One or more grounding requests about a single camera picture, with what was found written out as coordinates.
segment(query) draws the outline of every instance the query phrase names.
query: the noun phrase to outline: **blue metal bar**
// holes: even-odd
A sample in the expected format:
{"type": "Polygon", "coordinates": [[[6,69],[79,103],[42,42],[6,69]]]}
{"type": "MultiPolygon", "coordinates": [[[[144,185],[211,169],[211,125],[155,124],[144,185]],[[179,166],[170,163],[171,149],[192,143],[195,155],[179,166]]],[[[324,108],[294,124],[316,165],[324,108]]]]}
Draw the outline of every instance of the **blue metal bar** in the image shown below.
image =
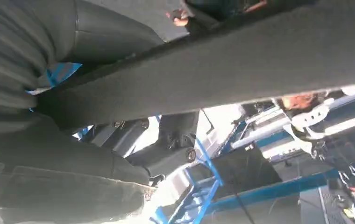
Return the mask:
{"type": "Polygon", "coordinates": [[[162,208],[157,208],[157,210],[156,210],[156,219],[158,221],[161,221],[162,224],[168,223],[168,219],[164,215],[162,208]]]}
{"type": "MultiPolygon", "coordinates": [[[[288,182],[242,192],[238,195],[238,197],[243,204],[248,205],[324,186],[327,185],[327,179],[334,178],[339,178],[338,172],[335,169],[320,174],[301,177],[288,182]]],[[[216,211],[219,212],[235,209],[239,208],[239,206],[240,204],[238,203],[236,196],[228,196],[212,203],[206,213],[211,214],[216,211]]]]}
{"type": "Polygon", "coordinates": [[[205,160],[206,160],[207,164],[209,165],[209,168],[212,171],[213,175],[220,182],[220,186],[223,186],[223,184],[224,184],[223,180],[221,179],[221,176],[220,176],[219,172],[217,171],[216,167],[213,165],[211,158],[209,158],[209,155],[206,152],[204,145],[201,143],[201,141],[198,138],[196,138],[195,140],[198,144],[199,149],[201,150],[202,155],[205,157],[205,160]]]}
{"type": "Polygon", "coordinates": [[[194,179],[192,178],[191,174],[187,171],[187,169],[184,169],[184,173],[189,181],[189,183],[194,186],[195,185],[195,181],[194,179]]]}
{"type": "Polygon", "coordinates": [[[221,148],[220,155],[230,152],[231,144],[236,141],[237,134],[245,130],[246,125],[247,124],[245,121],[242,121],[237,125],[237,127],[232,131],[232,134],[227,139],[226,143],[221,148]]]}
{"type": "Polygon", "coordinates": [[[198,213],[198,216],[195,217],[194,221],[192,222],[192,224],[199,224],[202,220],[202,218],[204,217],[206,210],[208,209],[208,207],[211,205],[213,196],[216,194],[217,188],[219,187],[220,182],[219,180],[216,180],[214,182],[214,184],[212,185],[211,191],[209,192],[208,197],[206,198],[206,200],[204,201],[201,210],[198,213]]]}

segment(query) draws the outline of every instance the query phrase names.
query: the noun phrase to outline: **person's hand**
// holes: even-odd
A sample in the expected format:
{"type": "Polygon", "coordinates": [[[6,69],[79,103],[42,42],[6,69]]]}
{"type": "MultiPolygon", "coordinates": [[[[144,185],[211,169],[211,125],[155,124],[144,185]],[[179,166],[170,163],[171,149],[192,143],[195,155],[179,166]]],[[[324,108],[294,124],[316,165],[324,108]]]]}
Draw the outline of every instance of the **person's hand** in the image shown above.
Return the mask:
{"type": "MultiPolygon", "coordinates": [[[[189,18],[187,16],[187,12],[184,10],[177,10],[174,11],[174,13],[179,14],[179,18],[175,17],[173,18],[173,24],[178,27],[184,27],[189,23],[189,18]]],[[[166,13],[166,16],[171,19],[172,15],[170,13],[166,13]]]]}
{"type": "Polygon", "coordinates": [[[282,97],[282,102],[286,109],[305,109],[311,105],[311,101],[314,99],[314,94],[304,93],[294,96],[282,97]]]}

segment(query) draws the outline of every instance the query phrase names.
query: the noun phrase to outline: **blue metal frame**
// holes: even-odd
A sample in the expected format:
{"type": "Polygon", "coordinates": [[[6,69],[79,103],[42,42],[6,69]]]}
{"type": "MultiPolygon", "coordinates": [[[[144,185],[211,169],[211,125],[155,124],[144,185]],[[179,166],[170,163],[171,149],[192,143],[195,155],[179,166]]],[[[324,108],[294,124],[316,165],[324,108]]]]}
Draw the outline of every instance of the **blue metal frame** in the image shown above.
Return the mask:
{"type": "MultiPolygon", "coordinates": [[[[333,169],[324,173],[246,191],[239,194],[239,199],[244,205],[253,204],[318,188],[327,185],[328,179],[335,178],[339,178],[339,175],[338,171],[333,169]]],[[[239,208],[239,206],[240,203],[237,201],[236,196],[229,196],[212,203],[206,213],[211,214],[213,212],[235,209],[239,208]]]]}
{"type": "Polygon", "coordinates": [[[201,141],[198,138],[196,138],[195,141],[197,142],[202,155],[205,157],[205,162],[208,165],[209,169],[212,171],[215,178],[219,181],[220,186],[223,186],[224,182],[221,179],[221,176],[217,171],[216,167],[213,165],[211,158],[209,158],[209,155],[206,152],[204,145],[201,143],[201,141]]]}
{"type": "Polygon", "coordinates": [[[226,143],[220,150],[220,155],[228,153],[231,151],[231,143],[237,140],[237,135],[245,130],[245,127],[248,124],[245,121],[240,122],[237,127],[232,131],[232,134],[229,136],[226,143]]]}
{"type": "MultiPolygon", "coordinates": [[[[353,108],[355,108],[355,100],[351,103],[350,107],[341,107],[338,110],[330,112],[329,115],[332,117],[336,117],[337,115],[341,115],[342,113],[349,113],[352,112],[353,108]]],[[[231,147],[230,143],[235,140],[236,135],[239,132],[239,128],[242,128],[246,125],[245,122],[242,122],[240,124],[240,127],[237,127],[235,130],[233,130],[233,134],[229,136],[229,139],[226,141],[226,145],[223,146],[222,150],[224,152],[228,152],[231,147]]],[[[286,132],[276,132],[273,133],[270,137],[265,138],[265,139],[259,139],[256,140],[256,144],[260,147],[263,147],[265,145],[268,145],[272,142],[284,139],[286,137],[289,137],[289,134],[286,132]]],[[[320,186],[327,185],[327,180],[328,179],[336,179],[339,178],[338,171],[333,169],[324,173],[320,174],[315,174],[307,177],[301,177],[297,178],[295,180],[283,182],[283,183],[278,183],[266,187],[262,187],[259,189],[254,189],[246,192],[242,192],[238,194],[238,196],[228,196],[222,199],[219,199],[218,201],[211,203],[213,196],[218,188],[222,184],[222,182],[218,182],[219,178],[221,179],[218,171],[216,170],[216,167],[212,164],[209,156],[207,155],[204,146],[201,144],[201,142],[196,139],[196,142],[201,150],[201,152],[204,155],[205,163],[215,174],[215,177],[208,178],[202,181],[198,181],[197,183],[194,182],[194,180],[191,178],[191,175],[185,170],[186,176],[189,180],[189,182],[192,184],[192,189],[190,193],[186,196],[182,204],[179,206],[179,208],[175,211],[174,215],[168,222],[163,222],[163,223],[196,223],[198,224],[201,219],[208,215],[212,214],[214,212],[219,212],[219,211],[224,211],[224,210],[229,210],[229,209],[235,209],[239,208],[241,204],[248,205],[248,204],[253,204],[261,201],[266,201],[266,200],[271,200],[279,197],[284,197],[288,195],[292,195],[295,193],[299,193],[301,191],[306,191],[310,190],[313,188],[317,188],[320,186]],[[210,182],[213,182],[212,187],[204,187],[204,185],[209,185],[210,182]],[[199,196],[202,192],[202,190],[206,190],[206,195],[207,198],[204,199],[201,203],[194,203],[193,198],[195,196],[199,196]],[[199,208],[199,213],[197,214],[196,217],[190,220],[184,219],[185,214],[188,210],[193,209],[193,208],[199,208]]]]}

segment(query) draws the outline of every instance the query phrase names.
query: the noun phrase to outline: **hand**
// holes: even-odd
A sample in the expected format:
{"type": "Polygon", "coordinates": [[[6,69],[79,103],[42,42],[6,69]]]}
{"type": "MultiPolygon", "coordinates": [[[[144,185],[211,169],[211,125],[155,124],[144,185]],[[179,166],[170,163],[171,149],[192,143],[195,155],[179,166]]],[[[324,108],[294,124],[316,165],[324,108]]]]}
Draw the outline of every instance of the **hand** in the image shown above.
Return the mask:
{"type": "Polygon", "coordinates": [[[286,109],[305,109],[311,105],[311,101],[314,99],[312,93],[304,93],[294,96],[282,97],[282,102],[286,109]]]}
{"type": "MultiPolygon", "coordinates": [[[[173,24],[175,24],[175,26],[178,26],[178,27],[184,27],[189,23],[189,18],[187,16],[187,12],[184,10],[179,10],[178,12],[180,13],[180,18],[175,17],[173,19],[173,24]]],[[[166,16],[171,19],[170,13],[166,13],[166,16]]]]}

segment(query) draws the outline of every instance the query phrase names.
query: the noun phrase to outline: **bolt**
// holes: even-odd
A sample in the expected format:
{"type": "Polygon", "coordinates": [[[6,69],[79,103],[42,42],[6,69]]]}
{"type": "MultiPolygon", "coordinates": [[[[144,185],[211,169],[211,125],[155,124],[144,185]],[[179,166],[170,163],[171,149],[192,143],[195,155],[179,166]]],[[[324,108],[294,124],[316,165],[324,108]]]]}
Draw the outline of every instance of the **bolt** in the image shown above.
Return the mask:
{"type": "Polygon", "coordinates": [[[114,127],[120,127],[123,123],[124,123],[123,120],[116,121],[116,122],[114,123],[114,127]]]}
{"type": "Polygon", "coordinates": [[[186,151],[186,157],[187,157],[189,162],[193,162],[195,160],[195,155],[196,155],[195,150],[192,149],[192,148],[188,149],[186,151]]]}
{"type": "Polygon", "coordinates": [[[149,127],[149,120],[147,120],[147,119],[142,119],[141,120],[141,126],[143,127],[143,128],[148,128],[149,127]]]}

